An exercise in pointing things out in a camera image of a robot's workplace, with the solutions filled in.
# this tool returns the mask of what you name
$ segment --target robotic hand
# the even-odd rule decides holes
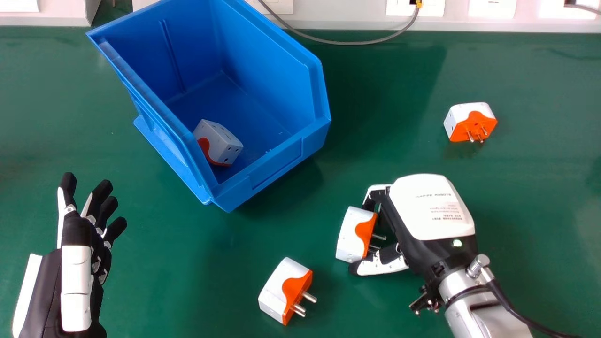
[[[380,248],[374,226],[390,228],[397,242]],[[529,327],[552,331],[515,311],[478,253],[474,220],[446,177],[415,174],[391,185],[373,185],[361,208],[349,207],[338,237],[336,258],[350,263],[353,275],[389,274],[411,269],[425,280],[409,308],[445,317],[455,337],[532,337]]]
[[[106,226],[117,208],[112,185],[102,181],[81,213],[73,198],[77,180],[65,173],[57,190],[56,250],[31,254],[13,319],[14,338],[105,338],[99,322],[102,285],[111,270],[113,242],[125,218]]]

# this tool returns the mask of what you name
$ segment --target white and orange adapter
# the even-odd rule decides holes
[[[496,127],[496,117],[486,102],[461,103],[449,109],[443,123],[451,142],[484,142]]]
[[[300,305],[301,300],[317,302],[317,298],[307,292],[312,281],[311,270],[284,258],[263,286],[258,298],[259,308],[284,325],[288,325],[294,313],[304,317],[307,310]]]
[[[353,263],[366,258],[370,249],[378,249],[378,247],[370,245],[372,237],[382,240],[385,240],[386,237],[373,233],[376,220],[376,213],[350,206],[346,210],[340,227],[336,258]]]

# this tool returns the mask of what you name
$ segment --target metal knob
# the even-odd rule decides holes
[[[482,268],[490,265],[490,258],[485,254],[479,254],[474,258],[474,261],[468,266],[466,272],[472,279],[478,278]]]

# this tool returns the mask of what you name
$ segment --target white outlet plate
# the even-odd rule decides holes
[[[599,0],[577,0],[578,5],[599,8]],[[540,0],[538,17],[541,19],[593,20],[597,14],[578,8],[564,7],[564,0]]]
[[[293,0],[263,0],[275,14],[293,14]],[[246,0],[253,8],[261,14],[269,14],[269,12],[257,0]]]
[[[414,11],[415,5],[410,5],[409,0],[387,0],[387,16],[412,16]],[[423,0],[418,16],[443,17],[444,15],[445,0]]]
[[[516,8],[517,0],[470,0],[468,16],[513,19]]]

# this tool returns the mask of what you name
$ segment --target gray cable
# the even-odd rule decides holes
[[[311,35],[307,35],[301,31],[295,29],[294,27],[290,26],[290,24],[288,24],[286,21],[284,21],[284,19],[282,19],[279,15],[275,14],[275,12],[271,8],[269,8],[269,6],[263,0],[258,0],[258,2],[263,7],[265,7],[265,9],[269,12],[269,14],[273,15],[273,17],[277,21],[279,21],[282,25],[284,25],[284,27],[288,28],[291,32],[295,33],[296,35],[302,36],[303,38],[307,38],[312,41],[326,43],[328,45],[337,45],[337,46],[365,46],[365,45],[374,45],[376,43],[392,40],[392,39],[396,38],[397,36],[399,36],[401,33],[405,32],[407,29],[409,29],[409,27],[411,27],[413,25],[413,23],[415,22],[415,19],[417,19],[417,14],[419,13],[419,7],[415,6],[415,11],[413,12],[413,16],[411,17],[411,20],[407,23],[407,25],[405,25],[405,27],[402,27],[400,30],[396,31],[395,33],[393,33],[389,36],[386,36],[383,38],[377,38],[375,40],[368,40],[368,41],[348,41],[348,42],[346,42],[346,41],[325,40],[323,38],[318,38],[318,37],[313,37]]]
[[[589,7],[589,6],[565,4],[564,7],[578,8],[579,10],[585,10],[585,11],[589,11],[589,12],[593,12],[598,15],[601,15],[600,10],[596,10],[595,8]]]

